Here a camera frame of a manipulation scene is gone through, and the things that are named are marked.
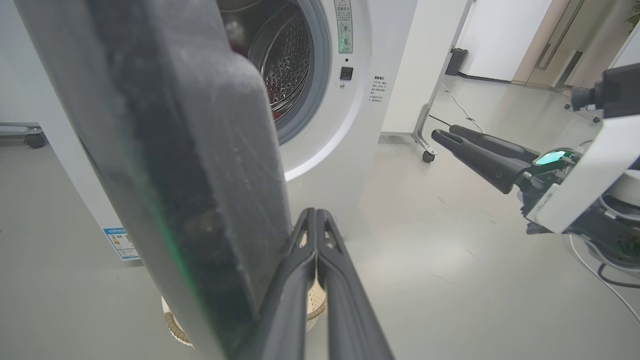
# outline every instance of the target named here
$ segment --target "white cable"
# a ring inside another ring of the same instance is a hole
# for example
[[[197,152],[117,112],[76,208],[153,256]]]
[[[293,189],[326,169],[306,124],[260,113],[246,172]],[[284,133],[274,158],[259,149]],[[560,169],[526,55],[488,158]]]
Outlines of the white cable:
[[[598,273],[593,271],[593,269],[591,269],[589,267],[589,265],[587,265],[587,263],[584,262],[582,257],[580,257],[580,254],[578,254],[578,251],[575,250],[575,246],[573,245],[573,236],[572,235],[569,235],[569,240],[571,241],[571,248],[573,248],[573,253],[578,257],[578,260],[580,260],[580,262],[584,265],[584,267],[586,267],[593,275],[595,275],[595,277],[597,277],[598,280],[600,280],[603,284],[605,284],[605,286],[608,287],[609,290],[613,291],[613,293],[618,297],[618,299],[620,299],[622,301],[622,303],[624,303],[624,305],[627,307],[627,309],[629,309],[629,311],[631,311],[631,313],[634,315],[636,320],[640,323],[640,316],[638,316],[638,314],[636,313],[634,308],[631,307],[631,305],[625,300],[625,298],[623,298],[622,295],[620,295],[620,293],[618,293],[611,285],[607,284],[604,280],[602,280],[602,278],[600,278],[600,276],[598,276]]]
[[[590,107],[590,106],[591,106],[591,105],[587,105],[587,106],[585,106],[585,107],[584,107],[584,109],[585,109],[588,113],[592,114],[593,116],[598,116],[598,114],[597,114],[597,113],[593,113],[593,112],[592,112],[592,111],[598,111],[598,109],[596,109],[596,106],[595,106],[595,105],[593,105],[593,108],[592,108],[591,110],[589,110],[589,107]]]
[[[584,146],[590,142],[593,142],[593,140],[587,140],[585,142],[581,142],[580,145],[578,145],[578,151],[584,154]]]
[[[607,204],[604,199],[602,198],[602,196],[600,196],[600,203],[602,206],[604,206],[607,210],[609,210],[611,213],[613,213],[613,215],[616,215],[617,217],[621,217],[625,220],[633,220],[633,221],[640,221],[640,215],[635,215],[635,214],[623,214],[621,212],[619,212],[618,210],[612,208],[609,204]]]
[[[469,115],[469,113],[468,113],[468,112],[467,112],[467,111],[462,107],[462,105],[460,105],[460,103],[458,102],[458,100],[456,99],[456,97],[455,97],[455,96],[453,96],[453,94],[449,91],[449,89],[447,89],[447,87],[446,87],[446,86],[444,86],[444,84],[443,84],[443,83],[440,83],[440,84],[441,84],[441,85],[442,85],[442,87],[444,88],[444,92],[446,92],[447,94],[449,94],[449,96],[451,96],[451,97],[453,98],[453,101],[455,101],[455,102],[456,102],[456,104],[458,105],[458,107],[459,107],[459,108],[461,108],[461,109],[462,109],[462,111],[464,111],[464,112],[465,112],[465,115],[467,116],[467,120],[471,120],[471,122],[473,122],[473,123],[478,127],[478,129],[480,129],[480,130],[482,131],[482,133],[483,133],[483,134],[486,134],[486,132],[484,131],[484,129],[483,129],[480,125],[478,125],[478,123],[477,123],[477,122],[476,122],[476,121],[475,121],[475,120],[474,120],[474,119]]]

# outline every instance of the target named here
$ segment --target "washing machine porthole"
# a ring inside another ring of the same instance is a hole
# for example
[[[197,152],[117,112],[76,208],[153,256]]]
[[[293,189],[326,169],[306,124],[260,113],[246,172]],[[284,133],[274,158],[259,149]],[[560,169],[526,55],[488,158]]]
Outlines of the washing machine porthole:
[[[231,48],[258,69],[280,144],[311,120],[329,76],[330,43],[319,0],[226,0]]]

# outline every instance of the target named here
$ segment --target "green light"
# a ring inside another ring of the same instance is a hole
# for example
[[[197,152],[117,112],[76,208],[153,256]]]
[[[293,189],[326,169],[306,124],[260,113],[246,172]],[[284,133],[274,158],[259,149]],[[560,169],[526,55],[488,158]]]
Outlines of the green light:
[[[554,161],[560,160],[567,154],[566,151],[552,151],[548,154],[545,154],[540,159],[536,161],[536,165],[546,165],[552,163]]]

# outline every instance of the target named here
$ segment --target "warning label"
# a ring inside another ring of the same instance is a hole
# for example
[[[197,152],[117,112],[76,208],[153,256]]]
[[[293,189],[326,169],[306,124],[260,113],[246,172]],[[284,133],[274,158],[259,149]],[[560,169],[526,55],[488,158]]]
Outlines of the warning label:
[[[384,76],[374,76],[371,91],[369,92],[370,102],[382,102],[387,91],[387,82]]]
[[[353,53],[353,22],[351,20],[351,0],[333,0],[338,20],[338,52]]]

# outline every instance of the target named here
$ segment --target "cable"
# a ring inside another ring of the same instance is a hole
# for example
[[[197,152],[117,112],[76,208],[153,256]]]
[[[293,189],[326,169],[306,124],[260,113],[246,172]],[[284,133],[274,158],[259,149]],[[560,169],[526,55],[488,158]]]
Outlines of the cable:
[[[578,145],[578,149],[580,149],[581,147],[584,147],[585,145],[587,145],[590,142],[593,142],[593,140],[587,140],[585,142],[581,142],[580,145]]]
[[[631,305],[629,305],[629,303],[625,300],[625,298],[623,298],[622,295],[620,295],[611,285],[607,284],[604,280],[602,280],[600,278],[600,276],[598,276],[598,274],[595,271],[593,271],[589,267],[589,265],[587,265],[587,263],[584,262],[584,260],[582,260],[582,257],[580,257],[580,254],[578,254],[578,251],[575,250],[575,246],[573,245],[573,236],[572,235],[569,235],[569,240],[571,241],[571,248],[573,248],[573,253],[578,257],[578,260],[580,260],[580,262],[584,265],[584,267],[586,267],[593,275],[595,275],[595,277],[597,277],[598,280],[602,281],[602,283],[605,284],[605,286],[607,286],[609,288],[609,290],[613,291],[613,293],[618,297],[618,299],[620,299],[622,301],[622,303],[624,303],[624,305],[627,307],[627,309],[629,309],[629,311],[631,311],[631,313],[634,315],[636,320],[638,320],[638,322],[640,322],[640,316],[638,316],[638,314],[636,313],[634,308],[631,307]]]
[[[608,282],[611,285],[622,286],[623,288],[640,289],[640,284],[629,284],[627,282],[618,282],[618,281],[613,281],[611,279],[606,278],[604,275],[602,275],[602,270],[604,270],[605,266],[607,266],[607,264],[602,263],[602,265],[600,265],[600,268],[598,268],[598,276],[602,280]]]
[[[621,217],[625,220],[631,220],[631,221],[640,221],[640,215],[636,215],[636,214],[623,214],[621,212],[619,212],[618,210],[612,208],[609,204],[607,204],[604,199],[602,198],[602,196],[600,196],[600,203],[602,206],[605,207],[605,209],[609,210],[610,212],[612,212],[614,215],[616,215],[617,217]]]
[[[459,108],[461,108],[461,109],[462,109],[462,111],[464,111],[464,112],[465,112],[465,115],[467,116],[467,120],[470,120],[471,122],[473,122],[473,123],[478,127],[478,129],[480,129],[480,130],[482,131],[482,134],[486,134],[486,132],[484,131],[484,129],[483,129],[480,125],[478,125],[478,123],[477,123],[477,122],[476,122],[476,121],[475,121],[475,120],[474,120],[474,119],[469,115],[469,113],[468,113],[468,112],[467,112],[467,111],[462,107],[462,105],[460,105],[460,103],[458,102],[458,100],[456,99],[456,97],[455,97],[455,96],[453,96],[453,94],[449,91],[449,89],[447,89],[447,87],[446,87],[443,83],[440,83],[440,84],[441,84],[441,85],[442,85],[442,87],[444,88],[444,92],[446,92],[447,94],[449,94],[449,96],[451,96],[451,97],[453,98],[453,101],[455,101],[455,102],[456,102],[456,104],[458,105],[458,107],[459,107]]]
[[[596,113],[592,113],[592,112],[591,112],[591,110],[589,110],[589,105],[585,106],[585,107],[584,107],[584,109],[585,109],[585,110],[586,110],[590,115],[592,115],[592,116],[593,116],[593,121],[594,121],[594,122],[597,122],[597,121],[595,121],[596,119],[598,119],[598,121],[600,120],[600,117],[598,116],[598,114],[596,114]]]
[[[442,121],[442,120],[438,119],[437,117],[435,117],[435,116],[433,116],[433,115],[429,115],[429,116],[430,116],[430,117],[433,117],[433,118],[434,118],[434,119],[436,119],[437,121],[439,121],[439,122],[441,122],[441,123],[445,124],[446,126],[451,127],[451,125],[450,125],[449,123],[444,122],[444,121]]]

